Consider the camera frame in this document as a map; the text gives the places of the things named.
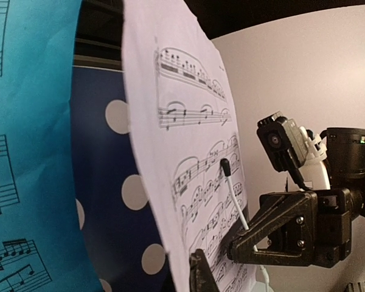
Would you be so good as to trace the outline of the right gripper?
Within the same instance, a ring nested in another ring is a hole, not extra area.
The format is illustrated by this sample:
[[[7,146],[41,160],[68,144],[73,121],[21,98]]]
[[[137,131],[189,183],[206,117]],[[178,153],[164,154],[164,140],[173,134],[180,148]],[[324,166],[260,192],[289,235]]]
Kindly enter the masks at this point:
[[[250,221],[250,228],[233,238],[227,257],[235,263],[269,266],[320,266],[332,268],[352,251],[352,221],[361,213],[359,190],[337,188],[308,192],[270,193]],[[316,237],[313,247],[305,242],[285,251],[254,249],[267,235],[296,217],[304,217],[301,234]]]

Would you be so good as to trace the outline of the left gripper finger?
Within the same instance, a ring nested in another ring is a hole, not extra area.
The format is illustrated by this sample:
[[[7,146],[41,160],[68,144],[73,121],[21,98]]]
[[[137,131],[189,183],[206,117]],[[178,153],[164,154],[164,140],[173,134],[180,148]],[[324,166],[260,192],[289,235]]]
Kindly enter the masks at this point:
[[[202,249],[197,249],[189,256],[191,292],[219,292],[210,266]]]

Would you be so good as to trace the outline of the white music stand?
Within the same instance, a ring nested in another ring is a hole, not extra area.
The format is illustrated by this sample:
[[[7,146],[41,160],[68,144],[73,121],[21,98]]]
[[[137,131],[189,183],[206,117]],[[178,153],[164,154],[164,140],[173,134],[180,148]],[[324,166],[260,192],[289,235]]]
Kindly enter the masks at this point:
[[[131,148],[121,72],[73,68],[71,134],[80,229],[103,289],[173,291]]]

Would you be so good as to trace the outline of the purple sheet music page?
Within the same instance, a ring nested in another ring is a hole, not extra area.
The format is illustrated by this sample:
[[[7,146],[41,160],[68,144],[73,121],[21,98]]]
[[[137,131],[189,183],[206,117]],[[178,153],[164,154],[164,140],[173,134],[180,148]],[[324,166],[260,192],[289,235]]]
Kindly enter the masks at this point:
[[[255,267],[224,251],[247,194],[219,51],[184,1],[125,1],[122,46],[130,138],[176,290],[201,249],[220,291],[251,291]]]

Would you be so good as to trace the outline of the blue sheet music page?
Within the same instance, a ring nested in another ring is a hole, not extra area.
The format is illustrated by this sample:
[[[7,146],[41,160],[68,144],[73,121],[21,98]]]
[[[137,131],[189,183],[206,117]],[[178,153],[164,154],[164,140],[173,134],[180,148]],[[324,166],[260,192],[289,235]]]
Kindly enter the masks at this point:
[[[80,230],[71,80],[80,1],[0,1],[0,291],[101,291]]]

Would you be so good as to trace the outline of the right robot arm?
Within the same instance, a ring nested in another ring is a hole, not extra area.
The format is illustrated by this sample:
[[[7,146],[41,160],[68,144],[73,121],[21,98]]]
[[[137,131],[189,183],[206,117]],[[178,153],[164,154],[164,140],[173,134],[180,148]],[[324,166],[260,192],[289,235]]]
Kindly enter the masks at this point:
[[[328,128],[330,188],[267,193],[247,231],[227,247],[235,263],[331,268],[352,249],[352,222],[365,217],[365,129]]]

